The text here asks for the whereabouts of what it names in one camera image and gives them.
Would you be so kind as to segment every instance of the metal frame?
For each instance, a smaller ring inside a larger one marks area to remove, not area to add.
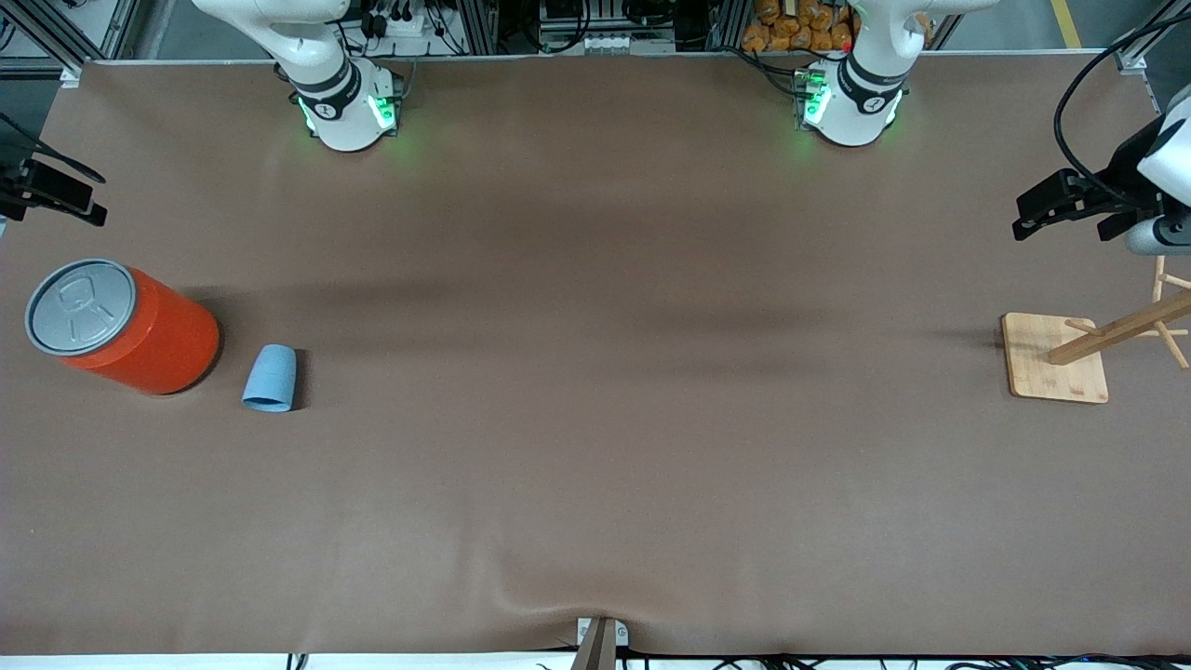
[[[459,0],[459,13],[463,20],[468,54],[491,56],[497,52],[497,12],[488,8],[486,0]]]
[[[79,74],[99,49],[46,0],[0,0],[0,12],[67,70]]]
[[[14,21],[4,7],[0,7],[0,15],[4,15],[5,20],[12,24],[13,30],[21,33],[21,36],[27,37],[35,44],[38,44],[31,36],[26,36],[20,25]],[[5,56],[0,55],[0,80],[12,80],[12,79],[39,79],[50,80],[57,79],[58,74],[62,71],[62,63],[54,60],[49,52],[42,48],[43,56]]]
[[[947,44],[947,40],[955,35],[955,29],[960,26],[960,21],[964,20],[964,14],[948,14],[943,17],[943,20],[939,21],[935,26],[935,37],[930,40],[930,51],[939,51]]]
[[[141,0],[117,0],[112,20],[107,24],[107,33],[104,35],[104,43],[99,45],[105,58],[120,57],[120,49],[129,37],[129,23],[139,4]]]
[[[707,48],[740,46],[744,29],[753,20],[750,0],[724,0],[716,25],[707,32]]]
[[[1148,27],[1158,21],[1172,19],[1179,14],[1184,14],[1191,7],[1191,0],[1166,0],[1160,2],[1158,7],[1149,14],[1145,23],[1140,27]],[[1137,42],[1133,43],[1128,49],[1117,51],[1114,57],[1117,62],[1117,69],[1121,74],[1141,74],[1146,71],[1146,54],[1149,52],[1159,42],[1166,37],[1166,33],[1171,31],[1174,26],[1168,26],[1165,30],[1160,30],[1155,33],[1147,35]]]

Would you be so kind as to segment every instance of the silver lid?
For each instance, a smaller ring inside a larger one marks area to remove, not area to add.
[[[60,267],[33,290],[25,332],[33,346],[56,357],[77,357],[108,344],[124,330],[137,287],[124,265],[85,258]]]

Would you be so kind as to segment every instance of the orange can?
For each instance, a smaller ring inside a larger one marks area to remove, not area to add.
[[[198,382],[219,350],[219,324],[206,307],[105,258],[46,276],[29,299],[25,331],[70,368],[155,395]]]

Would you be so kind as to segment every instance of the wire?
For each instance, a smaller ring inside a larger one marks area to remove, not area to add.
[[[413,90],[413,77],[418,76],[418,60],[413,60],[413,68],[410,70],[410,79],[405,80],[405,86],[401,87],[401,101],[404,102],[406,98],[410,96],[410,92]]]
[[[308,653],[287,653],[286,670],[305,670],[307,660],[310,660]]]
[[[562,46],[550,46],[549,44],[542,44],[534,35],[530,32],[529,23],[525,20],[530,15],[530,10],[532,10],[536,4],[535,0],[523,0],[522,1],[522,35],[525,36],[525,40],[529,42],[530,46],[542,54],[559,54],[576,46],[587,36],[587,30],[592,25],[592,10],[587,5],[588,0],[575,0],[579,4],[579,12],[575,14],[575,35],[563,44]],[[537,19],[538,26],[541,26],[541,19]]]
[[[1074,151],[1072,151],[1071,146],[1067,145],[1067,138],[1062,133],[1062,112],[1064,109],[1067,108],[1067,102],[1071,101],[1071,96],[1075,93],[1075,89],[1079,88],[1079,84],[1084,82],[1084,79],[1087,77],[1087,74],[1092,71],[1096,68],[1096,65],[1104,62],[1112,54],[1128,48],[1130,44],[1141,39],[1142,37],[1154,32],[1159,32],[1161,30],[1166,30],[1167,27],[1183,23],[1185,20],[1191,20],[1191,13],[1180,14],[1174,18],[1158,21],[1154,25],[1146,26],[1143,29],[1137,29],[1130,32],[1129,35],[1125,35],[1121,39],[1117,39],[1112,44],[1109,44],[1108,48],[1104,49],[1104,51],[1097,54],[1095,58],[1092,58],[1086,65],[1084,65],[1084,69],[1079,70],[1079,74],[1077,74],[1075,79],[1072,80],[1071,86],[1068,86],[1067,90],[1064,92],[1062,98],[1059,99],[1059,106],[1055,107],[1054,109],[1054,139],[1055,142],[1059,143],[1059,150],[1062,151],[1062,155],[1067,158],[1067,162],[1071,163],[1071,167],[1079,170],[1079,174],[1083,175],[1084,179],[1093,183],[1096,187],[1104,189],[1104,192],[1112,195],[1112,198],[1116,199],[1117,201],[1124,202],[1125,205],[1140,209],[1152,208],[1153,203],[1147,205],[1145,202],[1139,202],[1137,200],[1127,195],[1124,192],[1109,186],[1100,177],[1096,176],[1092,173],[1092,170],[1087,169],[1087,165],[1085,165],[1079,158],[1075,157]]]
[[[87,163],[83,163],[82,161],[77,161],[75,158],[71,158],[70,156],[68,156],[68,155],[66,155],[66,154],[63,154],[63,152],[56,150],[56,149],[54,149],[52,146],[50,146],[45,142],[42,142],[36,134],[33,134],[32,132],[25,130],[24,127],[20,126],[20,124],[18,124],[17,121],[14,121],[11,118],[8,118],[8,114],[6,114],[4,112],[0,112],[0,120],[2,120],[6,124],[11,125],[13,127],[13,130],[15,130],[17,132],[24,134],[26,138],[29,138],[33,143],[32,144],[32,149],[35,151],[39,152],[39,154],[45,154],[46,156],[50,156],[50,157],[54,157],[54,158],[57,158],[57,159],[62,161],[63,163],[66,163],[66,164],[75,168],[80,173],[85,174],[92,181],[94,181],[96,183],[107,183],[107,180],[104,179],[104,175],[99,174],[99,171],[96,171],[92,167],[87,165]]]
[[[456,56],[466,56],[467,50],[463,49],[459,40],[455,39],[455,33],[451,32],[450,24],[447,23],[447,17],[443,14],[443,8],[438,5],[438,0],[426,0],[425,7],[426,17],[430,19],[430,24],[435,26],[435,35],[442,38],[443,44],[450,49],[451,54],[455,54]]]
[[[343,38],[343,48],[347,49],[348,55],[350,55],[351,50],[355,49],[356,54],[363,56],[364,48],[360,43],[348,39],[348,32],[343,30],[343,20],[341,19],[335,21],[335,25],[339,27],[339,37]]]
[[[749,67],[752,67],[753,69],[756,69],[761,74],[763,74],[765,79],[774,88],[777,88],[778,90],[785,93],[786,95],[790,95],[791,98],[806,98],[807,96],[807,95],[805,95],[803,93],[798,93],[798,92],[793,90],[792,88],[788,88],[787,86],[785,86],[784,83],[781,83],[781,81],[779,81],[774,76],[774,75],[781,75],[781,76],[791,76],[792,77],[792,76],[794,76],[794,70],[793,69],[779,68],[777,65],[771,65],[768,63],[762,63],[761,62],[761,57],[757,56],[756,54],[749,55],[748,51],[742,51],[741,49],[737,49],[735,46],[728,46],[728,45],[716,46],[716,48],[712,49],[712,51],[727,51],[729,54],[736,54],[736,56],[738,56],[742,61],[744,61],[746,63],[748,63]]]
[[[2,20],[4,24],[0,24],[0,38],[4,39],[4,44],[0,44],[0,51],[7,49],[8,45],[12,44],[12,38],[17,37],[17,26],[8,23],[8,19],[2,19]],[[8,37],[4,37],[5,31],[8,31]]]
[[[1124,665],[1127,668],[1134,668],[1136,670],[1162,670],[1164,659],[1158,659],[1158,662],[1154,663],[1147,657],[1124,658],[1106,653],[1085,653],[1083,656],[1073,656],[1070,658],[1048,657],[1047,660],[1010,657],[1005,659],[989,659],[980,663],[964,660],[948,665],[947,670],[1054,670],[1055,668],[1061,668],[1071,663],[1111,663],[1116,665]]]
[[[744,58],[747,61],[750,60],[748,51],[744,51],[742,49],[737,49],[736,46],[730,46],[728,44],[721,44],[719,46],[712,46],[711,50],[712,51],[728,51],[729,54],[736,54],[737,56],[740,56],[740,57],[742,57],[742,58]],[[818,57],[818,58],[823,58],[824,61],[831,61],[833,63],[840,63],[840,62],[843,62],[843,61],[848,60],[847,56],[831,57],[831,55],[829,55],[829,54],[824,54],[822,51],[815,51],[813,49],[803,49],[800,46],[796,46],[793,49],[788,49],[787,51],[784,51],[784,52],[788,52],[788,54],[809,54],[811,56],[815,56],[815,57]],[[756,54],[753,54],[753,57],[757,58],[757,61],[760,62],[760,56],[757,56]],[[793,74],[793,71],[794,71],[791,68],[779,68],[778,65],[771,65],[768,63],[765,63],[765,69],[767,69],[767,70],[769,70],[772,73],[778,73],[778,74]]]

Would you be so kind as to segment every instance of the light blue paper cup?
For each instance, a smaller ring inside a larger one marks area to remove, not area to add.
[[[241,400],[257,412],[289,412],[297,380],[298,355],[285,345],[266,345],[252,364]]]

